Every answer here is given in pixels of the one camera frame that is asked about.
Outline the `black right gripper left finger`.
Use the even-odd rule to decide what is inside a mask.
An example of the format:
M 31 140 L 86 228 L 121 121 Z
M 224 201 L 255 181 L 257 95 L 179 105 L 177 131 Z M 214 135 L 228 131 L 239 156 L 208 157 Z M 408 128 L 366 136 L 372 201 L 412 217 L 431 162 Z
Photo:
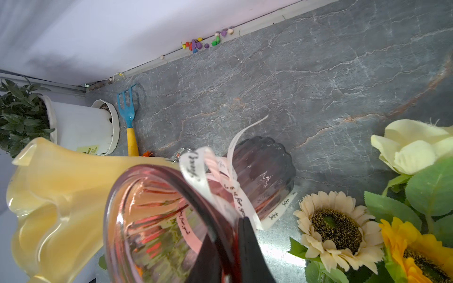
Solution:
M 186 283 L 224 283 L 222 261 L 225 253 L 227 238 L 223 233 L 218 233 L 215 239 L 207 235 L 202 243 L 197 260 L 185 280 Z

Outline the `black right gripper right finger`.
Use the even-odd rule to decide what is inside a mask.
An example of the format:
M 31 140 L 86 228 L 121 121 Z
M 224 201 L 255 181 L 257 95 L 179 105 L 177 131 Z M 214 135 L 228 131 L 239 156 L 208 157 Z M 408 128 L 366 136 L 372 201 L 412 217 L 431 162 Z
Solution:
M 238 249 L 242 283 L 276 283 L 248 217 L 238 222 Z

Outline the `dark red glass vase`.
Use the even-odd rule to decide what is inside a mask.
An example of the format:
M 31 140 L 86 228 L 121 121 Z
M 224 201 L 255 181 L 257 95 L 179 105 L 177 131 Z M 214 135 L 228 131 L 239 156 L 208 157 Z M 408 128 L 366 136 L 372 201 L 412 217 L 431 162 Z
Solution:
M 114 283 L 185 283 L 207 235 L 226 236 L 225 282 L 241 283 L 238 222 L 270 229 L 295 198 L 296 168 L 269 137 L 233 140 L 229 152 L 183 154 L 177 168 L 136 165 L 114 183 L 104 220 Z

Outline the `yellow ruffled glass vase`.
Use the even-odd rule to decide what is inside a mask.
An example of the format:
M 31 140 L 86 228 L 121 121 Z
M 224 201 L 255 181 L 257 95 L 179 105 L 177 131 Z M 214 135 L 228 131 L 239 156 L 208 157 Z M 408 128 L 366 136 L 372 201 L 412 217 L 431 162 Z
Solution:
M 18 227 L 11 250 L 32 283 L 74 281 L 103 245 L 107 198 L 129 168 L 177 168 L 165 158 L 89 155 L 44 138 L 29 142 L 13 163 L 7 203 Z

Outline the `yellow sunflower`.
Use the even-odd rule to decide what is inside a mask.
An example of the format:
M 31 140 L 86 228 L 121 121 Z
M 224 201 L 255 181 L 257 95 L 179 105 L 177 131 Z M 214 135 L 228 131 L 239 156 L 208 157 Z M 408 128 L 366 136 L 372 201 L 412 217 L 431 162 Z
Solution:
M 453 250 L 433 234 L 422 234 L 412 223 L 394 217 L 379 224 L 385 268 L 396 283 L 451 283 Z

